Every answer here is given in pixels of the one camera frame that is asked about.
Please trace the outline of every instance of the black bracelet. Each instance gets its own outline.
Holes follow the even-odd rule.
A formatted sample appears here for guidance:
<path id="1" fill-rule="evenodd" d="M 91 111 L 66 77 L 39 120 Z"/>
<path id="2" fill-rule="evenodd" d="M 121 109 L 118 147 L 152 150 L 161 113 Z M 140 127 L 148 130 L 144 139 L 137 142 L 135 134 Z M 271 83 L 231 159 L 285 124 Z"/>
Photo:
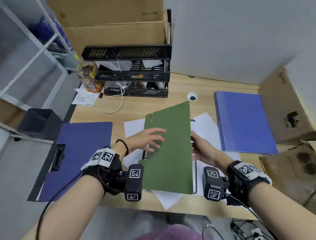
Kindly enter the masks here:
<path id="1" fill-rule="evenodd" d="M 122 139 L 116 140 L 115 143 L 117 143 L 118 141 L 122 142 L 124 144 L 124 146 L 126 147 L 126 153 L 125 153 L 125 156 L 124 156 L 124 157 L 126 157 L 130 153 L 130 150 L 128 149 L 127 144 Z"/>

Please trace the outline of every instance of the green file folder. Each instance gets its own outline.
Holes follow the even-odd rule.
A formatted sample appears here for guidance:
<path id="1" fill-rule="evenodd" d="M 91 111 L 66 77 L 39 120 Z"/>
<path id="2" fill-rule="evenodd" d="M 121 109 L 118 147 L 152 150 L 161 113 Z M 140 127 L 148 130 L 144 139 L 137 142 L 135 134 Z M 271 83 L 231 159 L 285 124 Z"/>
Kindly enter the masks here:
<path id="1" fill-rule="evenodd" d="M 143 188 L 192 194 L 192 144 L 190 142 L 190 105 L 184 102 L 146 115 L 145 129 L 164 128 L 160 148 L 147 153 Z"/>

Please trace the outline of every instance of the blue binder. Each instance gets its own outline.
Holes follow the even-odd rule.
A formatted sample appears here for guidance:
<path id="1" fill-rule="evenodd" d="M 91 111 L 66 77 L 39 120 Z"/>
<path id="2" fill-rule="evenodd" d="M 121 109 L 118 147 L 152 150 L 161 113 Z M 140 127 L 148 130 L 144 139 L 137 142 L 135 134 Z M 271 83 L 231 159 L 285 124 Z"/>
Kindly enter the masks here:
<path id="1" fill-rule="evenodd" d="M 223 151 L 278 153 L 260 95 L 215 92 L 214 98 Z"/>
<path id="2" fill-rule="evenodd" d="M 111 144 L 112 125 L 112 122 L 62 124 L 56 144 L 66 145 L 64 155 L 59 170 L 46 174 L 39 202 L 49 201 L 80 173 L 80 168 L 96 150 Z M 65 188 L 54 200 L 58 200 L 76 181 Z"/>

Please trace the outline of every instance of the wooden tabletop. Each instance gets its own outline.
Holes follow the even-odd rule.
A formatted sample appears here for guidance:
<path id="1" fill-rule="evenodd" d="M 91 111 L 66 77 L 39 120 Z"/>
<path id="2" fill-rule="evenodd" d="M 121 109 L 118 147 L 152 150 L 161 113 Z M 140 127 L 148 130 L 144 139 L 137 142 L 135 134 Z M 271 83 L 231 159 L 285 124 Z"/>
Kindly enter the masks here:
<path id="1" fill-rule="evenodd" d="M 113 97 L 104 100 L 105 97 L 95 102 L 93 107 L 76 106 L 70 120 L 71 123 L 86 122 L 113 122 L 111 144 L 116 139 L 124 138 L 124 122 L 145 118 L 146 114 L 158 111 L 184 101 L 187 101 L 187 94 L 194 92 L 198 100 L 190 102 L 191 118 L 207 112 L 217 122 L 214 103 L 214 92 L 230 91 L 243 93 L 258 93 L 258 86 L 218 81 L 204 78 L 190 78 L 186 75 L 171 73 L 168 98 L 145 98 L 145 97 L 124 97 L 122 109 L 114 114 L 105 114 L 102 110 L 113 111 L 119 107 L 121 97 Z M 240 153 L 242 161 L 249 162 L 262 170 L 257 154 Z M 139 202 L 127 202 L 123 194 L 112 196 L 106 194 L 101 205 L 135 208 L 141 210 L 152 210 L 164 212 L 164 208 L 158 198 L 151 192 L 143 191 L 142 200 Z M 188 213 L 205 215 L 208 217 L 227 216 L 232 218 L 255 219 L 255 217 L 243 207 L 226 206 L 225 202 L 212 202 L 198 195 L 184 195 L 182 199 L 168 212 Z"/>

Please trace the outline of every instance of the gray trash bin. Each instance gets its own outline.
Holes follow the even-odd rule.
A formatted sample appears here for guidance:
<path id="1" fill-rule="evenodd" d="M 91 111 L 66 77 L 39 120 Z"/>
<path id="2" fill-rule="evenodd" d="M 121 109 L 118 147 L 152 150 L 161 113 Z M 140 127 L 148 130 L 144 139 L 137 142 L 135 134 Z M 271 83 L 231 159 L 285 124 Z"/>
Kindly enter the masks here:
<path id="1" fill-rule="evenodd" d="M 52 109 L 30 108 L 17 130 L 34 138 L 56 140 L 62 120 Z"/>

